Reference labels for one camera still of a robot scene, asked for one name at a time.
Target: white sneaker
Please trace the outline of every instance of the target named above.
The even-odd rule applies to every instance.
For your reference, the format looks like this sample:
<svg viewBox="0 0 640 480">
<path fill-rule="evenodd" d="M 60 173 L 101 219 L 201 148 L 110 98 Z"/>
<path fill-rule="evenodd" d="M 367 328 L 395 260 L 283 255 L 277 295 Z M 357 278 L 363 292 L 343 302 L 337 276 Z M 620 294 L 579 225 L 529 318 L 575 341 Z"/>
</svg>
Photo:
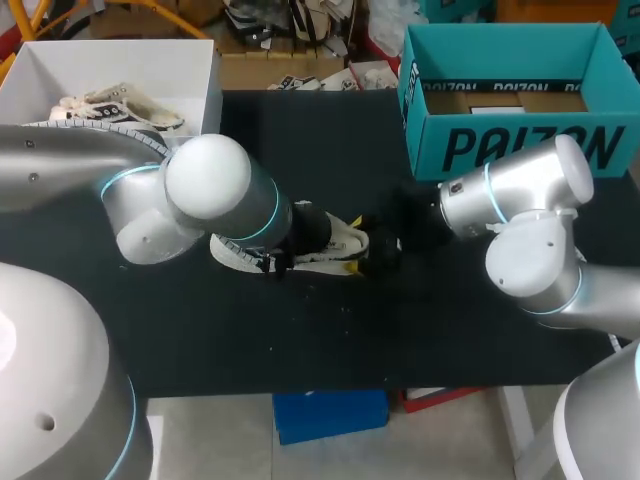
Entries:
<svg viewBox="0 0 640 480">
<path fill-rule="evenodd" d="M 317 253 L 294 258 L 293 270 L 325 273 L 327 275 L 352 275 L 357 273 L 357 261 L 366 256 L 369 248 L 368 235 L 350 227 L 339 218 L 325 212 L 331 223 L 331 240 L 327 247 Z M 276 271 L 274 256 L 242 249 L 233 241 L 211 236 L 211 255 L 219 263 L 234 270 L 248 273 Z"/>
<path fill-rule="evenodd" d="M 100 120 L 109 123 L 140 122 L 160 133 L 182 135 L 184 118 L 157 104 L 128 83 L 120 83 L 84 97 L 64 97 L 51 109 L 49 120 L 71 118 Z"/>
</svg>

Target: robotic arm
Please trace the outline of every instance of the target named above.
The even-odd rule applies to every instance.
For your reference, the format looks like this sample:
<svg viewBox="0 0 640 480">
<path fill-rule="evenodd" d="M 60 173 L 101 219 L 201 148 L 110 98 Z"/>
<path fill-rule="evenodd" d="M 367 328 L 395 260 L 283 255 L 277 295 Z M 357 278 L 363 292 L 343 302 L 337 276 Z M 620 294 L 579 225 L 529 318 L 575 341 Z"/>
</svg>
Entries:
<svg viewBox="0 0 640 480">
<path fill-rule="evenodd" d="M 172 154 L 157 132 L 136 128 L 75 119 L 0 127 L 0 210 L 93 188 L 118 248 L 136 264 L 178 256 L 205 231 L 289 255 L 328 242 L 326 215 L 292 204 L 234 140 L 202 135 Z"/>
<path fill-rule="evenodd" d="M 559 135 L 438 186 L 427 232 L 460 239 L 495 232 L 489 278 L 544 325 L 640 337 L 640 269 L 586 263 L 576 208 L 593 196 L 588 163 Z"/>
</svg>

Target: black table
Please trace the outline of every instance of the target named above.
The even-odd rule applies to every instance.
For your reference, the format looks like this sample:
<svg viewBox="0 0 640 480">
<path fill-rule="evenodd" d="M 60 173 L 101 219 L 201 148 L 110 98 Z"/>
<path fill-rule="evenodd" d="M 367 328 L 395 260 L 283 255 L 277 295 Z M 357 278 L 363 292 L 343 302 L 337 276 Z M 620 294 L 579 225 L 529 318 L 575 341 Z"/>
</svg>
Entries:
<svg viewBox="0 0 640 480">
<path fill-rule="evenodd" d="M 411 180 L 395 92 L 224 102 L 222 132 L 292 199 L 349 220 Z M 577 243 L 590 261 L 640 265 L 638 218 L 629 177 L 597 181 Z M 150 397 L 566 383 L 611 354 L 606 335 L 541 327 L 501 296 L 484 272 L 488 241 L 408 256 L 381 282 L 295 272 L 277 282 L 221 267 L 206 240 L 165 264 L 127 264 L 89 192 L 0 215 L 0 261 L 79 290 Z"/>
</svg>

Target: floor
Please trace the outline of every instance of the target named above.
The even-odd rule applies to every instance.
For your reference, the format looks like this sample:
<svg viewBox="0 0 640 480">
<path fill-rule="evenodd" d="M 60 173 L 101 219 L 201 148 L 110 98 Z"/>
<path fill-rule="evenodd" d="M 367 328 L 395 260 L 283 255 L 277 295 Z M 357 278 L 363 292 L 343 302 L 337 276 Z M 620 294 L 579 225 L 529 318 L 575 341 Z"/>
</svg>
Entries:
<svg viewBox="0 0 640 480">
<path fill-rule="evenodd" d="M 562 387 L 525 389 L 535 428 Z M 152 480 L 511 480 L 513 460 L 494 390 L 430 409 L 394 411 L 385 428 L 280 446 L 271 395 L 154 399 L 161 436 Z M 556 469 L 548 480 L 564 477 Z"/>
</svg>

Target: screw hole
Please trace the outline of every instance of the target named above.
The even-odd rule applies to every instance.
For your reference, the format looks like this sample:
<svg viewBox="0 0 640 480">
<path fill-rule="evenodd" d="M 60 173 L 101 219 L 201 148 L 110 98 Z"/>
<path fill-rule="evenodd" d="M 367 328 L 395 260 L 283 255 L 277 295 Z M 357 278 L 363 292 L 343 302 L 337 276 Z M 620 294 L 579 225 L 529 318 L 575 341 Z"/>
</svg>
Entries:
<svg viewBox="0 0 640 480">
<path fill-rule="evenodd" d="M 36 426 L 45 432 L 52 432 L 56 428 L 56 421 L 47 413 L 36 415 Z"/>
</svg>

